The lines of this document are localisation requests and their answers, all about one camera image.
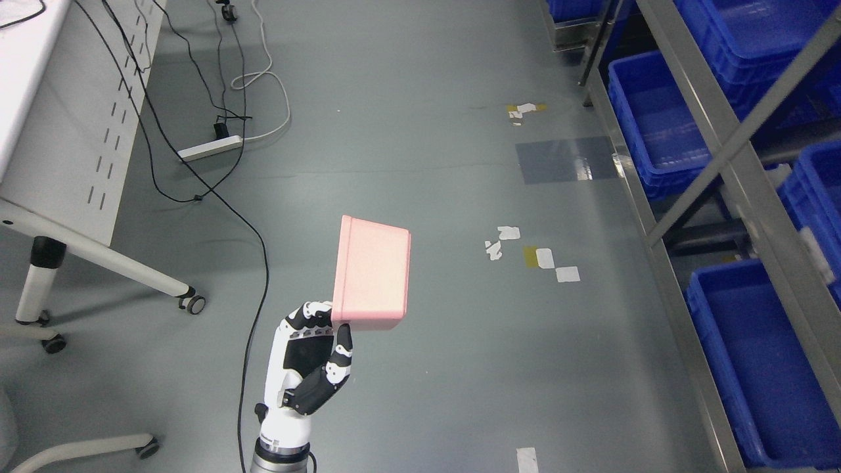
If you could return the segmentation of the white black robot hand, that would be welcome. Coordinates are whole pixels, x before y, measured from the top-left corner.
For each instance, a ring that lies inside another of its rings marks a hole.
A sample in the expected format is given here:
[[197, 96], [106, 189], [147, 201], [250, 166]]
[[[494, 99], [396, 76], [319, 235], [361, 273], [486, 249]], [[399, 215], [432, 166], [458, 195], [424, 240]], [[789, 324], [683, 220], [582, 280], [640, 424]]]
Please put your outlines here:
[[332, 303], [306, 302], [277, 326], [265, 375], [258, 451], [272, 461], [300, 456], [311, 416], [344, 386], [353, 356], [348, 324], [334, 327]]

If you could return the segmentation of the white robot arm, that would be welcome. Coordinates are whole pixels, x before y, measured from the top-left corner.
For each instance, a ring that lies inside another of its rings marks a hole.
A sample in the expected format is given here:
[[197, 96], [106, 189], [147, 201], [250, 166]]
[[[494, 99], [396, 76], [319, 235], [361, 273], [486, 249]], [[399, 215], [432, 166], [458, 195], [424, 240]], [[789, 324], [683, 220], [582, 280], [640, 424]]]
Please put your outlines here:
[[310, 444], [295, 448], [270, 446], [261, 438], [255, 442], [249, 472], [318, 472]]

